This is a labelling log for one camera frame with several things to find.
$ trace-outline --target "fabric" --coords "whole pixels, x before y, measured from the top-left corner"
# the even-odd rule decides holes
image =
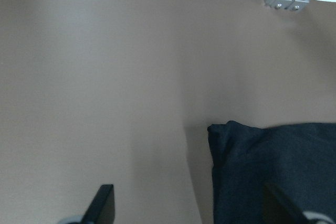
[[[276,183],[302,210],[336,220],[336,124],[269,129],[234,121],[211,125],[214,223],[264,223],[264,182]]]

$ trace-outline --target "dark blue cloth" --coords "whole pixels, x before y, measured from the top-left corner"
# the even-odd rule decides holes
[[[336,124],[211,125],[215,224],[260,224],[264,182],[336,220]]]

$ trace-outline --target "cloth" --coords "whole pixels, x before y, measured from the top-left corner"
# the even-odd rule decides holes
[[[214,223],[264,223],[263,185],[277,184],[302,210],[336,220],[336,124],[269,129],[211,125]]]

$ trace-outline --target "folded cloth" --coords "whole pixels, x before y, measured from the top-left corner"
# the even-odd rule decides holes
[[[336,124],[269,129],[211,125],[215,224],[260,224],[263,185],[277,184],[302,210],[336,220]]]

